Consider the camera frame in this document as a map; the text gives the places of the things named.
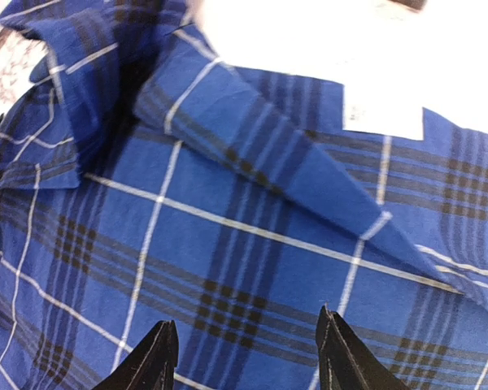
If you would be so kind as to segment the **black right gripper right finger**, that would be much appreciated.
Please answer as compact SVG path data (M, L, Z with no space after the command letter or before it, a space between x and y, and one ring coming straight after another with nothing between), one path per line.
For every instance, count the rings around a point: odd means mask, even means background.
M321 307L316 326L319 381L324 390L408 390L335 311Z

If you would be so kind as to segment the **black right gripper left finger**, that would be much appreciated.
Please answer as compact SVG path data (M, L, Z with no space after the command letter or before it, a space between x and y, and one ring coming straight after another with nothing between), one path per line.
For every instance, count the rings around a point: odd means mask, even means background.
M172 390L179 340L174 321L158 321L94 390Z

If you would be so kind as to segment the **blue plaid long sleeve shirt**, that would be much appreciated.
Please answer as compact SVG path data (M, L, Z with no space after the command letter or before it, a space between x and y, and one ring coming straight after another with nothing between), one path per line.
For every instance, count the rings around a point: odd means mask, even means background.
M335 311L390 388L488 389L488 134L352 132L345 88L225 63L184 1L13 1L0 389L324 389ZM163 352L143 341L172 336Z

